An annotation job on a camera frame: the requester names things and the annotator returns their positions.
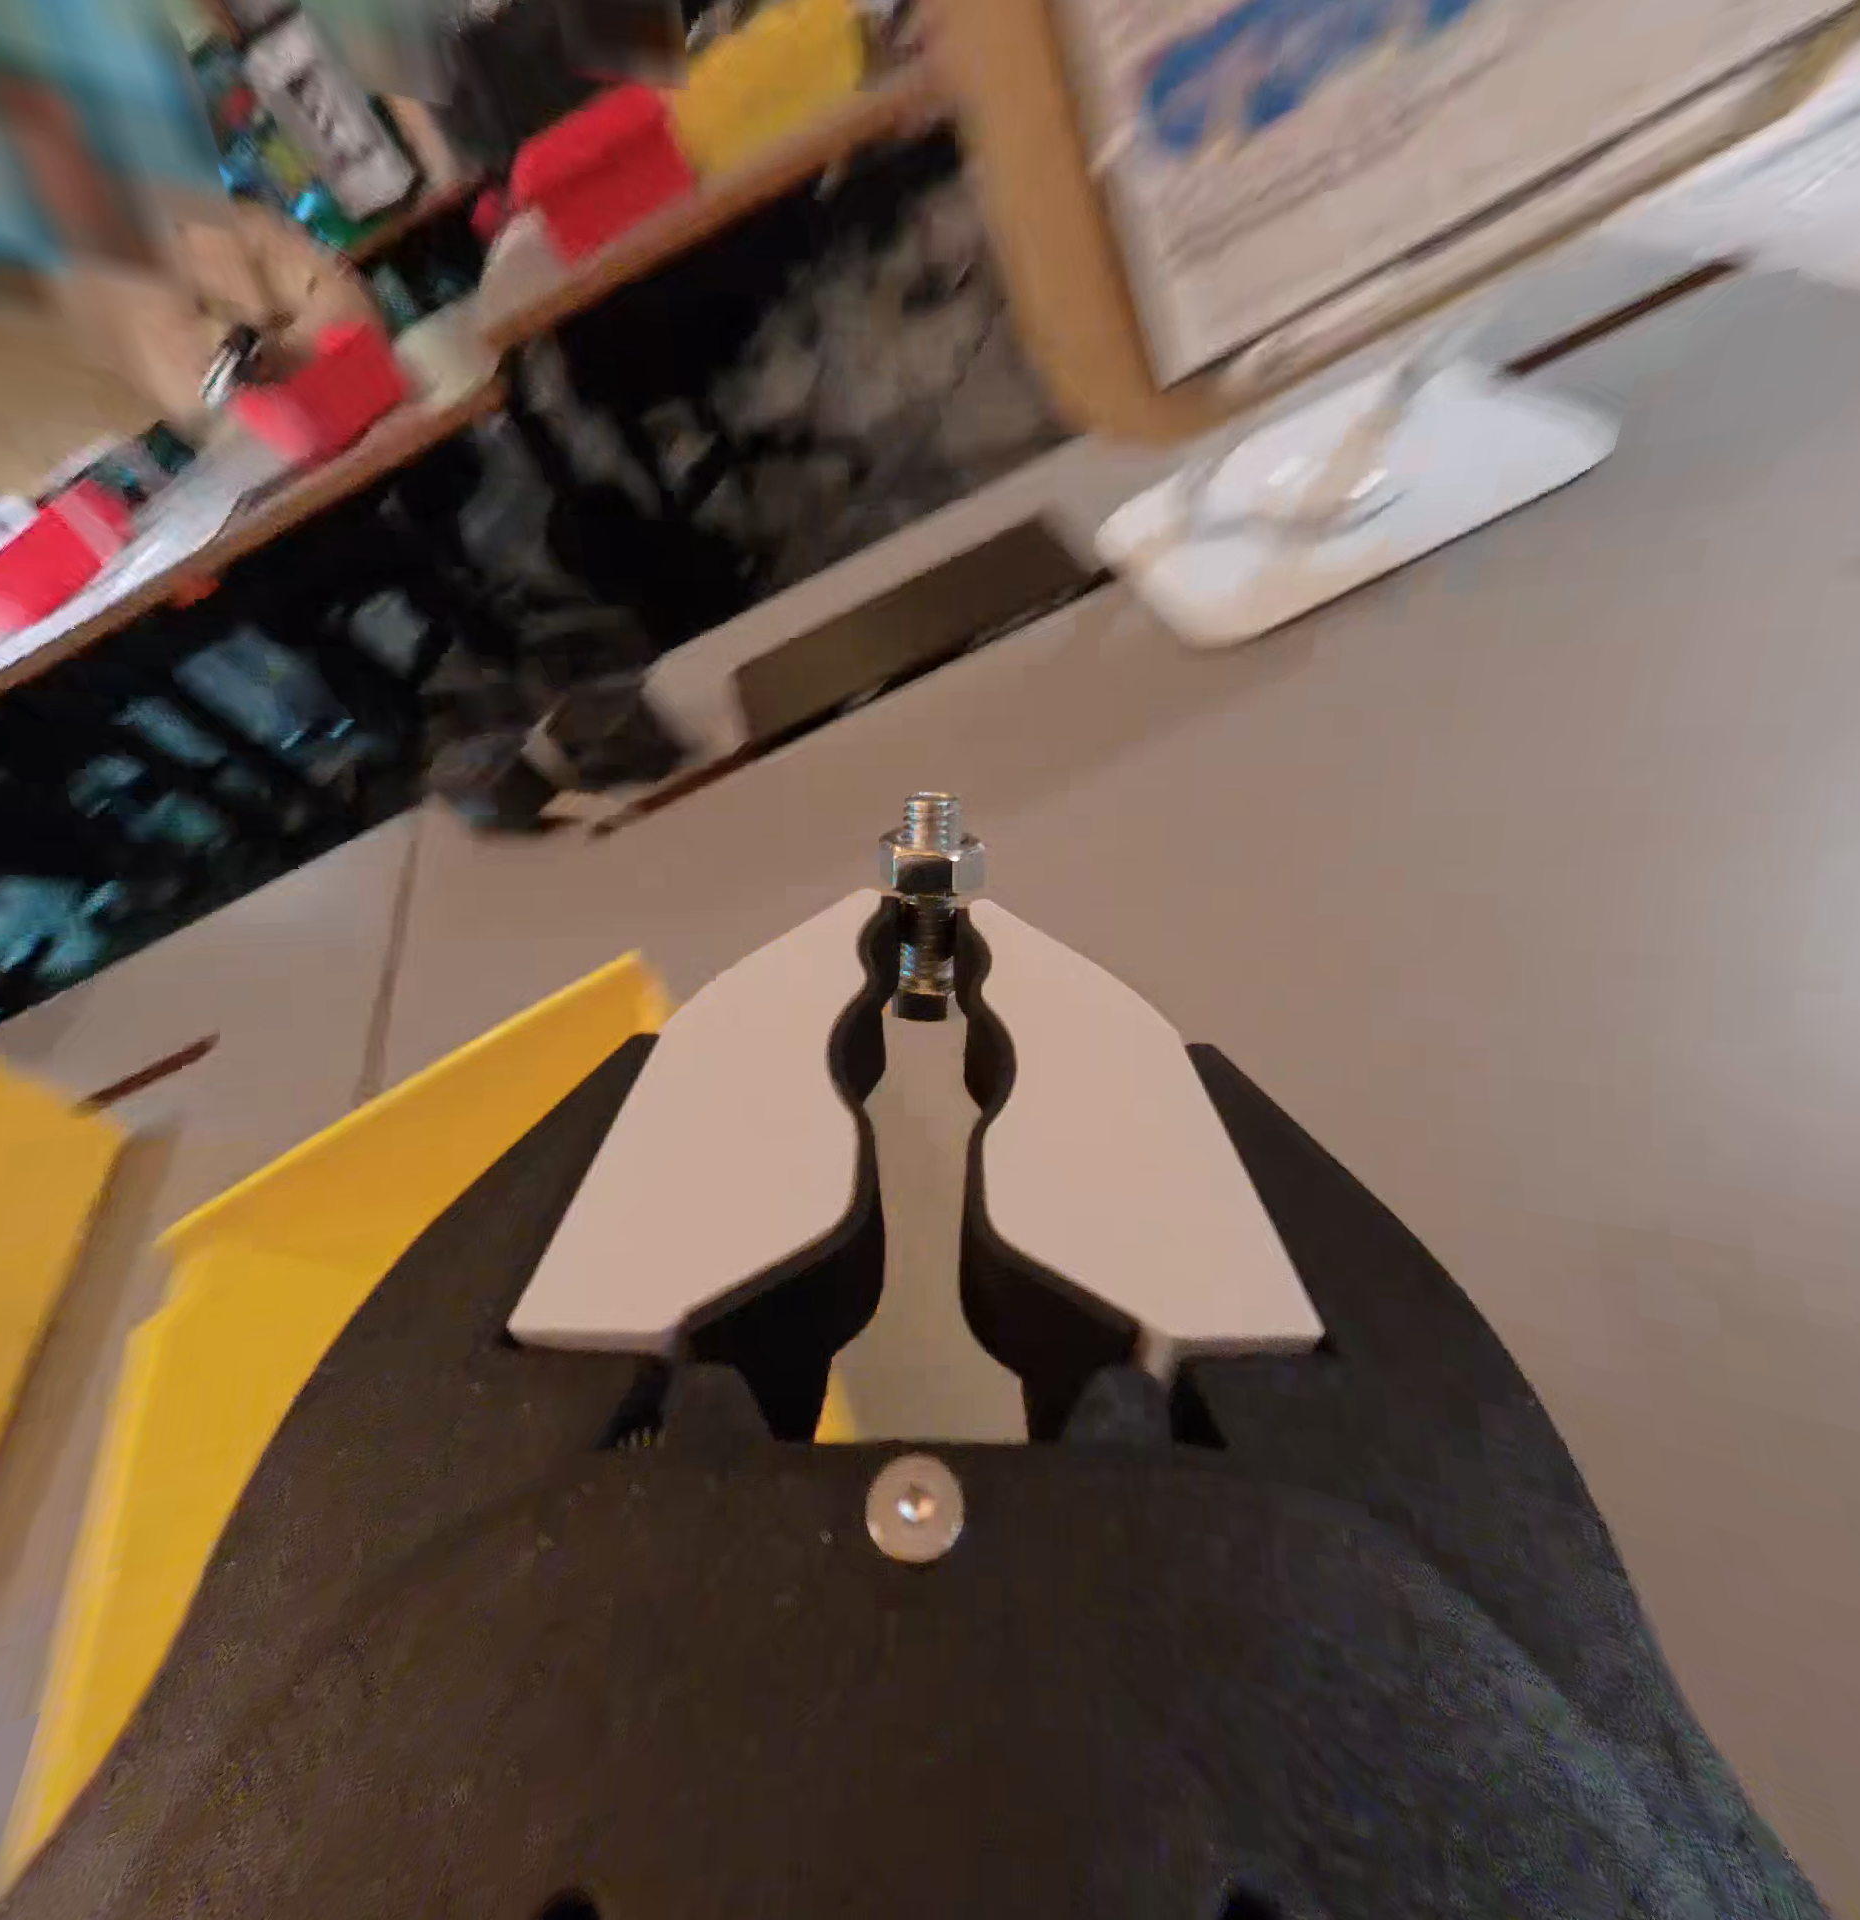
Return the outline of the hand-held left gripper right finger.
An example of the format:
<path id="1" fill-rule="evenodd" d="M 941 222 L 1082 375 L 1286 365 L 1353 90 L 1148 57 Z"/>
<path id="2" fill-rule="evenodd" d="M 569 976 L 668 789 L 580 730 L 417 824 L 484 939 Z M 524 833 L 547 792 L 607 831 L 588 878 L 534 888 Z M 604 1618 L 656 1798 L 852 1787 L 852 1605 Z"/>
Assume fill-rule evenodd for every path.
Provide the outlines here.
<path id="1" fill-rule="evenodd" d="M 964 915 L 968 1329 L 1020 1387 L 1030 1439 L 1090 1382 L 1174 1392 L 1193 1361 L 1305 1357 L 1327 1336 L 1178 1029 L 999 903 Z"/>

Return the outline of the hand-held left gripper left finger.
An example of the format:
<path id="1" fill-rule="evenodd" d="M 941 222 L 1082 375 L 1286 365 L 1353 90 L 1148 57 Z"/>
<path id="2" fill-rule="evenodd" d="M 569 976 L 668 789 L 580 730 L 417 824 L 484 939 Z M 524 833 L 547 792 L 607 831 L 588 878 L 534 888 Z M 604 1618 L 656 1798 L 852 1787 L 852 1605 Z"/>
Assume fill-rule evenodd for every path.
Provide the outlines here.
<path id="1" fill-rule="evenodd" d="M 855 891 L 665 1021 L 507 1318 L 517 1346 L 724 1366 L 778 1439 L 814 1436 L 885 1285 L 867 1101 L 889 963 L 890 908 Z"/>

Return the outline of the steel hex bolt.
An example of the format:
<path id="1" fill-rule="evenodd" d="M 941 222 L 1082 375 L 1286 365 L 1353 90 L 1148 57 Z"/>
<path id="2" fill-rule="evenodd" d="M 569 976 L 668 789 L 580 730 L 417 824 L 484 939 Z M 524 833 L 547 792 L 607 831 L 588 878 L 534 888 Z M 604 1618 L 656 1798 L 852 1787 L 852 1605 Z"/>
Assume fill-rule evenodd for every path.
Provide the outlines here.
<path id="1" fill-rule="evenodd" d="M 953 849 L 962 838 L 961 801 L 922 791 L 907 799 L 896 837 L 903 844 Z M 953 994 L 953 926 L 958 900 L 896 897 L 898 901 L 898 1021 L 933 1023 L 948 1020 Z"/>

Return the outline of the grey desk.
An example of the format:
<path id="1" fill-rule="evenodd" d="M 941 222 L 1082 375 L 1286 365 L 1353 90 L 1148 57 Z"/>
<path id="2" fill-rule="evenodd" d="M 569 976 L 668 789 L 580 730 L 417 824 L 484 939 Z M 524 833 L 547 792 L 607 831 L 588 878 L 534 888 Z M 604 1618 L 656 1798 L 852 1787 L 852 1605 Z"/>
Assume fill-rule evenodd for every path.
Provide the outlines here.
<path id="1" fill-rule="evenodd" d="M 1805 521 L 1860 507 L 1782 494 L 1833 376 L 1727 346 L 1677 493 L 1613 447 L 1227 651 L 1111 573 L 600 848 L 425 828 L 459 1048 L 885 897 L 877 1309 L 810 1439 L 517 1346 L 651 1042 L 592 1071 L 317 1366 L 0 1916 L 1826 1916 L 1641 1599 L 1703 1548 L 1759 1678 L 1827 1666 L 1797 1793 L 1860 1760 L 1860 1607 L 1754 1613 L 1860 1497 L 1860 567 Z M 915 792 L 986 848 L 933 1023 Z M 1025 1434 L 958 1286 L 983 900 L 1178 1029 L 1312 1354 Z"/>

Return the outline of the yellow plastic bin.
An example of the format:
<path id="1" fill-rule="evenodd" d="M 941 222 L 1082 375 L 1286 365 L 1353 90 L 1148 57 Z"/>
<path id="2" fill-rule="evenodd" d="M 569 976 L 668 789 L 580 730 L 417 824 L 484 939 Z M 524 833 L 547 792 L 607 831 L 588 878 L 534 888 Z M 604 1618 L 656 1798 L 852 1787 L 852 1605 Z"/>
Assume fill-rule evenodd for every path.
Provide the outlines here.
<path id="1" fill-rule="evenodd" d="M 0 1446 L 124 1145 L 109 1114 L 0 1062 Z"/>
<path id="2" fill-rule="evenodd" d="M 671 91 L 678 144 L 699 178 L 733 172 L 855 97 L 867 62 L 855 5 L 762 5 L 692 54 Z"/>
<path id="3" fill-rule="evenodd" d="M 127 1338 L 47 1687 L 0 1850 L 17 1884 L 176 1644 L 240 1501 L 396 1263 L 584 1079 L 671 1015 L 635 954 L 464 1042 L 185 1215 Z"/>

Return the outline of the red plastic bin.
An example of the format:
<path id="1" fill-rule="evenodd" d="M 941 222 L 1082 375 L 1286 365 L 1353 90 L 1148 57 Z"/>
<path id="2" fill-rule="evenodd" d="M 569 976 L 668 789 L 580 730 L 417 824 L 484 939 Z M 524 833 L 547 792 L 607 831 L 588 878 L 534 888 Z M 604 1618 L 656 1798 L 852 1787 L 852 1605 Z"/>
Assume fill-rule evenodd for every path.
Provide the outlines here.
<path id="1" fill-rule="evenodd" d="M 639 83 L 604 90 L 524 140 L 507 178 L 512 209 L 541 217 L 569 265 L 694 192 L 668 98 Z"/>
<path id="2" fill-rule="evenodd" d="M 133 535 L 124 497 L 83 480 L 0 541 L 0 637 L 35 627 L 86 591 Z"/>
<path id="3" fill-rule="evenodd" d="M 409 380 L 383 325 L 351 320 L 322 328 L 282 380 L 236 384 L 223 410 L 289 469 L 315 469 L 409 398 Z"/>

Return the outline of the wooden background table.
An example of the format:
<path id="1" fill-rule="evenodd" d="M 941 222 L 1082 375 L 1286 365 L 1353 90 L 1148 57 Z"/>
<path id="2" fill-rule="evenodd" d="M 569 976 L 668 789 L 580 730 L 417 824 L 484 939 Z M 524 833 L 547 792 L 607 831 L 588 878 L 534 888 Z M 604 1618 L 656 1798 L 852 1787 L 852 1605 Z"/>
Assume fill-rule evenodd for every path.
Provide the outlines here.
<path id="1" fill-rule="evenodd" d="M 242 561 L 495 417 L 510 398 L 520 349 L 534 339 L 852 156 L 936 131 L 948 117 L 938 69 L 927 52 L 917 52 L 588 258 L 564 262 L 554 255 L 541 217 L 513 220 L 478 295 L 421 325 L 423 349 L 437 353 L 437 365 L 405 405 L 311 469 L 287 469 L 242 432 L 219 428 L 188 476 L 150 510 L 133 543 L 81 592 L 43 621 L 0 635 L 0 700 L 158 608 L 207 597 Z"/>

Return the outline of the wood and white document stand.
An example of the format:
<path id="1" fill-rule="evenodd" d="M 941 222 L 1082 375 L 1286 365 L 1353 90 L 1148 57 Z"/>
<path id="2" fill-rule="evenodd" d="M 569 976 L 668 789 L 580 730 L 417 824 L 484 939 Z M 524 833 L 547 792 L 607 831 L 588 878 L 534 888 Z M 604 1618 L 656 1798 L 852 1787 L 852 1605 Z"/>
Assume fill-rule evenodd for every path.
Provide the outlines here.
<path id="1" fill-rule="evenodd" d="M 1860 106 L 1860 5 L 1847 5 L 1741 110 L 1717 110 L 1711 136 L 1593 188 L 1579 222 L 1549 213 L 1507 246 L 1478 235 L 1470 270 L 1425 265 L 1369 315 L 1313 315 L 1159 389 L 1057 5 L 933 5 L 933 32 L 1018 328 L 1066 420 L 1127 445 L 1231 428 L 1095 535 L 1103 567 L 1201 651 L 1264 641 L 1602 464 L 1617 418 L 1484 365 L 1464 346 L 1467 308 L 1641 203 L 1782 156 L 1836 106 Z"/>

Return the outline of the printed instruction sheet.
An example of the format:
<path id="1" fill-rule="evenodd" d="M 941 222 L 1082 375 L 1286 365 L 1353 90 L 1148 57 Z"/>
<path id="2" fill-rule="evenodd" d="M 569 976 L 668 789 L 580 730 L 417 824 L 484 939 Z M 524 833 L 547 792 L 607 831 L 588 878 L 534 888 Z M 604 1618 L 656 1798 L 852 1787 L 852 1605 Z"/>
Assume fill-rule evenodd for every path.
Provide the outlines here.
<path id="1" fill-rule="evenodd" d="M 1813 2 L 1057 5 L 1159 389 L 1683 154 Z"/>

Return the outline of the white printed bottle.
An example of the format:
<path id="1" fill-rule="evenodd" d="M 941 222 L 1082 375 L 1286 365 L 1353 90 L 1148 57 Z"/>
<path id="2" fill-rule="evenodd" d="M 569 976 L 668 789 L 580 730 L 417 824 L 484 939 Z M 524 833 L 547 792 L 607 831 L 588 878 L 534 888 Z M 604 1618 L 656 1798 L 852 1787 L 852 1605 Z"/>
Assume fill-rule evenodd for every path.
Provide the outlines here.
<path id="1" fill-rule="evenodd" d="M 244 77 L 352 222 L 399 209 L 419 182 L 366 88 L 296 2 L 230 5 Z"/>

